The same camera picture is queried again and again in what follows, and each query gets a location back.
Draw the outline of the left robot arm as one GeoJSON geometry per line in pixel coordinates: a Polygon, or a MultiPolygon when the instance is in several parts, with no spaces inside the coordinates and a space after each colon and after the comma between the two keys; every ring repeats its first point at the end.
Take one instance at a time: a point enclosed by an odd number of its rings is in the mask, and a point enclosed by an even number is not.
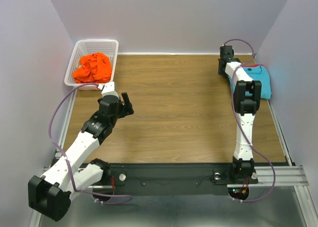
{"type": "Polygon", "coordinates": [[[84,123],[63,156],[40,177],[34,175],[29,180],[30,208],[57,222],[79,193],[87,193],[91,184],[110,180],[109,164],[100,159],[91,161],[82,171],[78,169],[112,133],[118,119],[134,114],[128,94],[121,95],[114,91],[104,94],[98,100],[99,109],[84,123]]]}

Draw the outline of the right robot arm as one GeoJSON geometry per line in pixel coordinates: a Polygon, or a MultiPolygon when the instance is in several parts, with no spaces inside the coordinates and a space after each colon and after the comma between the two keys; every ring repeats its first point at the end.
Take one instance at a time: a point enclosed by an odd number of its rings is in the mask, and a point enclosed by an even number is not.
{"type": "Polygon", "coordinates": [[[261,82],[253,80],[234,57],[233,47],[222,45],[218,74],[230,78],[232,109],[237,122],[236,147],[229,169],[233,182],[246,181],[254,173],[252,133],[255,115],[260,107],[261,82]]]}

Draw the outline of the cyan blue t-shirt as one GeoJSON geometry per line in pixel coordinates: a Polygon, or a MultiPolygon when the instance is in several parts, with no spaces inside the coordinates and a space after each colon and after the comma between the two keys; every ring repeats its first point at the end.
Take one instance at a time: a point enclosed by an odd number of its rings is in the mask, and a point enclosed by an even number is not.
{"type": "Polygon", "coordinates": [[[271,85],[270,85],[270,76],[265,66],[255,67],[255,68],[244,68],[244,71],[249,77],[253,80],[258,80],[261,82],[261,99],[270,100],[271,99],[271,85]]]}

